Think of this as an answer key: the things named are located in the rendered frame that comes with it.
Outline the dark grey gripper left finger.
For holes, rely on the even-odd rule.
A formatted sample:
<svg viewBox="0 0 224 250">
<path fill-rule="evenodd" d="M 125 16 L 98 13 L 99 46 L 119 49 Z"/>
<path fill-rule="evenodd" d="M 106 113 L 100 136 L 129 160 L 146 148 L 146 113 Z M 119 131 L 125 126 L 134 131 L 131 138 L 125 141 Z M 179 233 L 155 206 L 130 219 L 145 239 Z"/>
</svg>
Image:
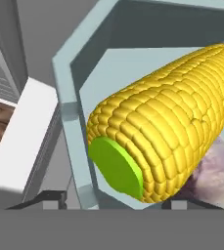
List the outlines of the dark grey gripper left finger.
<svg viewBox="0 0 224 250">
<path fill-rule="evenodd" d="M 13 209 L 24 209 L 31 205 L 38 204 L 43 201 L 56 201 L 59 210 L 67 209 L 67 192 L 65 190 L 43 190 L 33 199 L 28 200 L 24 203 L 13 206 Z"/>
</svg>

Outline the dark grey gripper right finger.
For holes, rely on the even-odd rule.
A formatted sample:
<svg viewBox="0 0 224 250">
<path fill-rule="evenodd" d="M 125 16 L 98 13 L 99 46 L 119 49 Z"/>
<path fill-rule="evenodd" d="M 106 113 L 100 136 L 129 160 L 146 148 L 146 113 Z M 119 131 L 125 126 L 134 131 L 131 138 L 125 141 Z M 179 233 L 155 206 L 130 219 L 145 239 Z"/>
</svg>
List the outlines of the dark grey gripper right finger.
<svg viewBox="0 0 224 250">
<path fill-rule="evenodd" d="M 193 210 L 193 209 L 209 209 L 222 210 L 222 207 L 216 206 L 196 198 L 185 196 L 172 196 L 161 204 L 162 209 L 168 210 Z"/>
</svg>

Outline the purple white garlic bulb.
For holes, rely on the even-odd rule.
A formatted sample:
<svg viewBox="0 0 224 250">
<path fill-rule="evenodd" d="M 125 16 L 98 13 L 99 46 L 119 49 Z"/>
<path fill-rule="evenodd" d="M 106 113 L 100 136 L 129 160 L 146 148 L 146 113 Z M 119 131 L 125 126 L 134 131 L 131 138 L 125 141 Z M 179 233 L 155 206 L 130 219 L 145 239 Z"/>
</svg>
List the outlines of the purple white garlic bulb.
<svg viewBox="0 0 224 250">
<path fill-rule="evenodd" d="M 224 209 L 224 140 L 221 137 L 214 141 L 177 196 Z"/>
</svg>

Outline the white topped counter unit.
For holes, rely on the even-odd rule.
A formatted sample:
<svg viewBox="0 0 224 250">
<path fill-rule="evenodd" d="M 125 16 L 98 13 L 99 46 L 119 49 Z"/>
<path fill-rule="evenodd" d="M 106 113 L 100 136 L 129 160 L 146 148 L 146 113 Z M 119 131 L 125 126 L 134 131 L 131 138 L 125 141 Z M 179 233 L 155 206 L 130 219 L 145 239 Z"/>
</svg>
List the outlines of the white topped counter unit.
<svg viewBox="0 0 224 250">
<path fill-rule="evenodd" d="M 61 133 L 56 89 L 28 78 L 0 142 L 0 209 L 33 198 L 40 190 Z"/>
</svg>

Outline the yellow corn cob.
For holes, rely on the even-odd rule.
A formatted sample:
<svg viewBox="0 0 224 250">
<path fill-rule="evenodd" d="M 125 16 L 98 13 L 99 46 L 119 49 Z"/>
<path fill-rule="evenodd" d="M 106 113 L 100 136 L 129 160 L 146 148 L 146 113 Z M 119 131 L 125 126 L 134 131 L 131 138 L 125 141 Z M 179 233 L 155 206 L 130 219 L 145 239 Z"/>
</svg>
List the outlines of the yellow corn cob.
<svg viewBox="0 0 224 250">
<path fill-rule="evenodd" d="M 88 155 L 116 191 L 144 203 L 176 194 L 224 128 L 224 44 L 185 55 L 101 101 Z"/>
</svg>

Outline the pale blue tupperware container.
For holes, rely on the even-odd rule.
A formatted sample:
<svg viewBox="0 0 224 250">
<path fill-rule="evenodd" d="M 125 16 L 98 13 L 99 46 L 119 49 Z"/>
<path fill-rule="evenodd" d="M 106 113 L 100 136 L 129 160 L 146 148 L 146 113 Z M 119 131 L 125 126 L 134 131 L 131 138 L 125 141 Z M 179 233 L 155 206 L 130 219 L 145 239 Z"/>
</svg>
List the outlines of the pale blue tupperware container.
<svg viewBox="0 0 224 250">
<path fill-rule="evenodd" d="M 53 58 L 72 179 L 84 209 L 144 204 L 113 190 L 87 156 L 105 97 L 200 47 L 224 43 L 224 0 L 98 0 Z"/>
</svg>

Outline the grey panelled cupboard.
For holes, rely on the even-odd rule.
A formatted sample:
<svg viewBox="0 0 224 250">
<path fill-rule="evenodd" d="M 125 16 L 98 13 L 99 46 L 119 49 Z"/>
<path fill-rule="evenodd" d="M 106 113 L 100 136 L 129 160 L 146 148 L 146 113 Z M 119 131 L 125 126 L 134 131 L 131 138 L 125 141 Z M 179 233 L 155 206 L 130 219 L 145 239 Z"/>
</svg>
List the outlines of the grey panelled cupboard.
<svg viewBox="0 0 224 250">
<path fill-rule="evenodd" d="M 0 99 L 16 104 L 27 78 L 17 0 L 0 0 Z"/>
</svg>

